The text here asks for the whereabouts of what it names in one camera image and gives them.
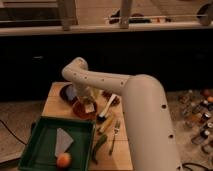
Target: cable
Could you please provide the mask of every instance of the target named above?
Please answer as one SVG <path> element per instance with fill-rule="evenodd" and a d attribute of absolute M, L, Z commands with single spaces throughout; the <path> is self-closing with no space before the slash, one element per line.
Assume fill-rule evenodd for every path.
<path fill-rule="evenodd" d="M 20 138 L 18 138 L 11 130 L 8 128 L 8 126 L 0 119 L 0 122 L 4 125 L 4 127 L 9 131 L 9 133 L 15 137 L 20 143 L 27 145 L 24 141 L 22 141 Z"/>
<path fill-rule="evenodd" d="M 196 166 L 196 167 L 202 168 L 204 171 L 212 171 L 212 169 L 209 169 L 209 168 L 207 168 L 201 164 L 197 164 L 197 163 L 183 163 L 182 166 L 183 166 L 183 168 L 186 168 L 190 171 L 194 171 L 194 170 L 188 166 Z"/>

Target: floor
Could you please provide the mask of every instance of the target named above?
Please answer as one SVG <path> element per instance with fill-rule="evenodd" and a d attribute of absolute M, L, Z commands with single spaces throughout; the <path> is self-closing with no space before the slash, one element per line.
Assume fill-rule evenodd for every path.
<path fill-rule="evenodd" d="M 0 120 L 26 143 L 30 136 L 31 124 L 41 115 L 44 103 L 45 101 L 1 102 Z M 16 140 L 2 123 L 0 135 L 0 163 L 19 157 L 25 145 Z"/>
<path fill-rule="evenodd" d="M 206 155 L 201 150 L 201 145 L 194 145 L 191 139 L 199 132 L 200 127 L 188 128 L 180 110 L 186 106 L 178 101 L 178 97 L 185 91 L 167 92 L 167 100 L 174 126 L 176 142 L 182 162 L 195 162 L 213 168 L 212 154 Z M 195 102 L 202 99 L 200 91 L 194 91 Z M 0 103 L 0 119 L 24 142 L 30 136 L 31 124 L 42 113 L 45 101 L 4 102 Z M 24 145 L 17 141 L 0 123 L 0 161 L 20 155 Z M 211 135 L 202 145 L 208 143 Z M 17 171 L 17 167 L 3 167 L 0 171 Z"/>

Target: brown food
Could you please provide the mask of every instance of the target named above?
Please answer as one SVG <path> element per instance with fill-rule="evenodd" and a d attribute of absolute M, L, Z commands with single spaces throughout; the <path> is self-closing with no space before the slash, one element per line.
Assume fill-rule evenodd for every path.
<path fill-rule="evenodd" d="M 56 166 L 58 168 L 68 168 L 72 163 L 72 157 L 69 153 L 61 153 L 59 154 L 56 160 Z"/>
<path fill-rule="evenodd" d="M 96 102 L 93 103 L 95 111 L 86 113 L 84 105 L 78 100 L 73 105 L 73 112 L 80 117 L 81 119 L 85 120 L 94 120 L 96 118 L 96 112 L 97 112 L 97 104 Z"/>

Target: dark green tray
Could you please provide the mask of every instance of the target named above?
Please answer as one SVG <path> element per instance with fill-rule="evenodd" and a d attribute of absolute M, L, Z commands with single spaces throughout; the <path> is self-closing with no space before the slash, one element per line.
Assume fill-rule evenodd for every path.
<path fill-rule="evenodd" d="M 21 156 L 21 171 L 58 171 L 55 163 L 57 128 L 64 129 L 74 139 L 67 150 L 72 155 L 72 165 L 66 171 L 87 171 L 92 148 L 95 124 L 92 121 L 41 117 Z"/>

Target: metal utensil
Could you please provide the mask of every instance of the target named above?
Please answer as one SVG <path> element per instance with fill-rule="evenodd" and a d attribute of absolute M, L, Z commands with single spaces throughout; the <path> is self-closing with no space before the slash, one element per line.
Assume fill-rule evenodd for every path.
<path fill-rule="evenodd" d="M 116 123 L 115 123 L 115 127 L 114 127 L 114 136 L 113 136 L 111 148 L 109 150 L 109 155 L 112 155 L 112 152 L 113 152 L 113 149 L 114 149 L 114 144 L 115 144 L 115 137 L 119 132 L 120 125 L 121 125 L 121 122 L 119 120 L 117 120 Z"/>

